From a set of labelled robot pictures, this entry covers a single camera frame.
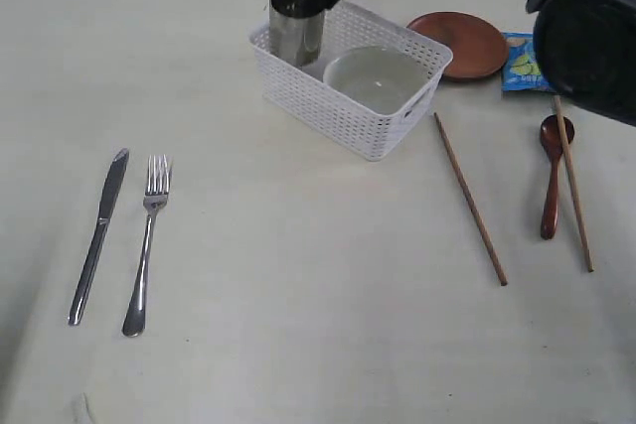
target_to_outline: snack bag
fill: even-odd
[[[504,91],[520,91],[537,89],[552,91],[550,85],[541,74],[537,58],[533,34],[504,34],[508,40],[510,53],[504,66]]]

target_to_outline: spoon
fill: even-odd
[[[567,142],[571,143],[574,139],[574,125],[569,119],[564,118],[564,120]],[[560,161],[560,157],[563,155],[556,115],[547,117],[541,124],[540,138],[541,144],[546,150],[546,154],[548,154],[552,164],[550,185],[548,186],[546,204],[544,205],[544,216],[541,220],[541,237],[545,240],[550,240],[557,232],[558,163]]]

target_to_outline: stainless steel cup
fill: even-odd
[[[271,52],[295,67],[315,62],[324,24],[325,11],[319,0],[270,0]]]

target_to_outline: white table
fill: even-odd
[[[400,24],[435,10],[533,24],[525,0],[353,1]],[[372,164],[261,99],[246,37],[266,4],[0,0],[0,295],[20,294],[22,266],[41,283],[3,422],[57,422],[83,392],[97,424],[635,417],[636,130],[567,111],[588,275],[564,174],[557,236],[539,239],[549,98],[502,99],[497,78],[440,89],[434,105],[510,278],[500,288],[430,118]],[[71,329],[102,182],[124,146],[128,173]],[[174,192],[147,330],[131,340],[120,328],[145,162],[163,152]]]

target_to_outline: brown plate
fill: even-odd
[[[485,20],[459,12],[434,12],[413,20],[408,27],[453,52],[444,78],[481,79],[496,73],[508,59],[508,43]]]

